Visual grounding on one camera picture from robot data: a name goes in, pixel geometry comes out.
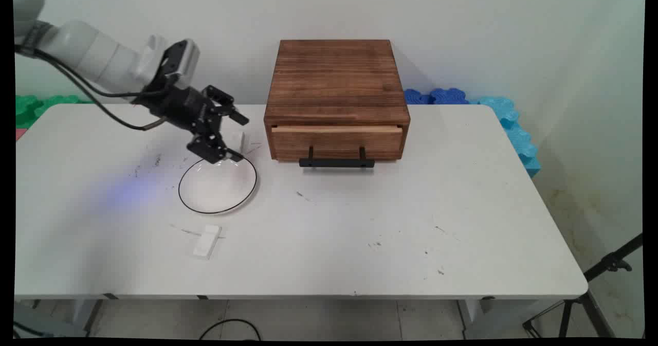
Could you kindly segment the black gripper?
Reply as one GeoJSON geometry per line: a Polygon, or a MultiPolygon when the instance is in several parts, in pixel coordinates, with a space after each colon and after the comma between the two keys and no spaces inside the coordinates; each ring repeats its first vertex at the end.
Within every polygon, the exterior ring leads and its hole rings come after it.
{"type": "Polygon", "coordinates": [[[204,88],[204,95],[190,86],[181,90],[169,83],[169,79],[155,79],[145,91],[159,92],[160,95],[140,95],[133,103],[143,105],[153,116],[164,117],[177,128],[195,134],[186,145],[188,151],[211,164],[225,159],[235,162],[244,159],[244,132],[229,130],[221,132],[219,137],[214,133],[198,134],[210,131],[206,119],[208,111],[212,116],[228,117],[242,126],[249,123],[249,119],[235,107],[233,96],[212,85],[204,88]]]}

